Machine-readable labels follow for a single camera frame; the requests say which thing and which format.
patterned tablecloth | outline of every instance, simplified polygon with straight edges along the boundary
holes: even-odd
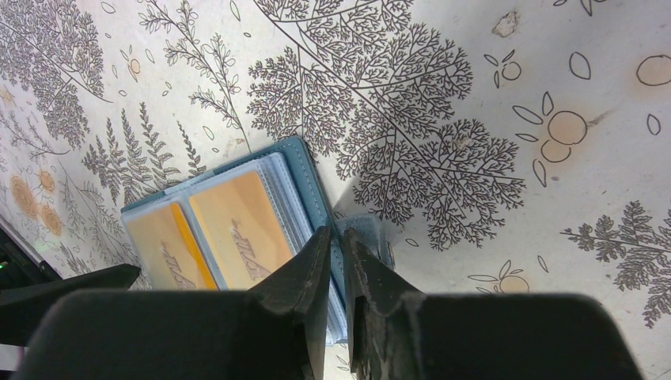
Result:
[[[63,276],[137,264],[123,205],[300,135],[338,215],[384,219],[420,289],[591,295],[671,378],[669,14],[0,0],[0,215]],[[328,350],[326,378],[347,366]]]

card stack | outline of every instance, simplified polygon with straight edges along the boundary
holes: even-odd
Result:
[[[281,151],[258,156],[122,210],[154,289],[247,290],[300,252],[319,223],[332,222],[311,220],[296,171]],[[332,279],[327,344],[346,337],[347,317]]]

orange card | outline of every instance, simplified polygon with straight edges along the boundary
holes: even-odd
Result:
[[[257,172],[208,188],[189,203],[229,289],[249,289],[291,259]]]
[[[216,289],[177,203],[126,223],[154,289]]]

black object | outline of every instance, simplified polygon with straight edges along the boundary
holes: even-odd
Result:
[[[248,292],[74,293],[15,379],[321,379],[328,229]],[[578,295],[423,294],[353,230],[343,239],[360,379],[640,378],[617,329]]]
[[[60,281],[0,292],[0,344],[25,346],[42,317],[59,298],[78,289],[130,287],[140,268],[130,264]]]
[[[0,229],[0,290],[58,281],[61,277],[46,261],[39,265]]]
[[[330,248],[321,227],[249,291],[74,293],[12,379],[321,378]]]

botanical pattern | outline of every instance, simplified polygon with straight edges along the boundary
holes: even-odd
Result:
[[[621,291],[648,287],[648,302],[643,311],[646,326],[653,328],[662,314],[671,314],[671,210],[664,226],[650,225],[652,217],[637,200],[624,208],[622,224],[615,227],[609,216],[601,216],[594,227],[583,223],[574,233],[562,232],[584,251],[596,251],[605,263],[620,261],[620,272],[613,281]]]
[[[69,152],[69,150],[55,152],[51,145],[37,132],[36,123],[36,118],[34,118],[34,121],[30,117],[25,118],[25,123],[22,124],[28,125],[28,131],[26,131],[17,121],[14,112],[10,111],[9,119],[7,119],[5,114],[0,111],[0,124],[9,132],[12,146],[26,149],[30,161],[41,163],[44,162],[47,154],[64,155]]]
[[[103,100],[97,38],[74,0],[0,1],[0,76],[32,89],[51,136],[73,148],[90,133],[78,89]]]
[[[12,177],[10,188],[17,206],[31,219],[37,218],[37,202],[28,184],[21,177]]]
[[[100,190],[90,182],[77,184],[61,165],[63,181],[59,194],[67,211],[67,230],[71,238],[87,242],[101,253],[107,266],[123,263],[140,265],[119,222],[119,214],[105,204]],[[135,286],[149,288],[149,280],[142,274]]]
[[[44,205],[42,206],[40,216],[42,217],[42,222],[44,223],[44,225],[49,229],[49,232],[51,232],[55,236],[61,235],[61,229],[63,224],[61,223],[61,218],[59,217],[58,214],[56,214],[56,211],[54,211],[54,209],[49,207],[49,205]]]
[[[154,125],[150,122],[144,103],[140,103],[140,120],[142,121],[140,124],[142,136],[145,138],[144,147],[149,157],[142,154],[142,146],[135,138],[133,127],[126,116],[126,110],[123,109],[121,124],[126,150],[119,148],[112,121],[107,119],[107,133],[104,137],[107,140],[107,148],[100,136],[97,136],[96,146],[89,145],[89,151],[82,160],[84,166],[98,176],[100,185],[109,189],[115,203],[122,190],[123,204],[129,204],[146,195],[180,183],[172,178],[173,175],[179,174],[180,170],[169,164],[173,155],[165,152],[165,141],[159,139],[158,132],[154,131]],[[181,124],[179,127],[191,159],[189,166],[194,170],[190,173],[194,175],[194,173],[203,172],[206,167],[197,166],[200,156],[195,152]]]
[[[84,260],[77,254],[80,252],[80,249],[78,247],[75,247],[74,253],[72,252],[72,249],[67,248],[63,244],[61,244],[59,248],[61,254],[63,255],[63,258],[65,258],[65,261],[67,262],[67,266],[70,267],[70,270],[72,270],[72,272],[78,275],[83,275],[85,273],[92,272],[89,265],[86,262],[84,262]]]
[[[169,15],[167,6],[160,7],[157,0],[147,0],[147,3],[146,13],[139,14],[142,18],[140,25],[145,26],[150,33],[163,28],[167,33],[175,29],[178,35],[177,40],[173,42],[166,40],[167,46],[163,51],[168,64],[172,66],[179,59],[184,60],[190,67],[200,71],[200,75],[208,78],[216,86],[217,91],[221,92],[215,94],[211,89],[203,90],[198,86],[198,89],[189,96],[191,103],[199,104],[202,108],[212,107],[215,112],[220,113],[226,127],[240,130],[251,153],[252,148],[247,135],[231,102],[231,96],[240,92],[240,87],[237,86],[237,74],[230,74],[235,59],[224,45],[221,35],[215,33],[209,43],[201,44],[195,35],[195,21],[199,15],[187,0],[182,0],[177,8],[178,21]]]
[[[334,154],[338,176],[359,179],[354,200],[382,219],[403,225],[421,209],[432,248],[480,247],[505,222],[497,208],[523,204],[524,182],[510,176],[517,146],[478,120],[447,121],[471,66],[452,40],[411,23],[411,3],[257,0],[295,48],[249,67],[252,127]]]

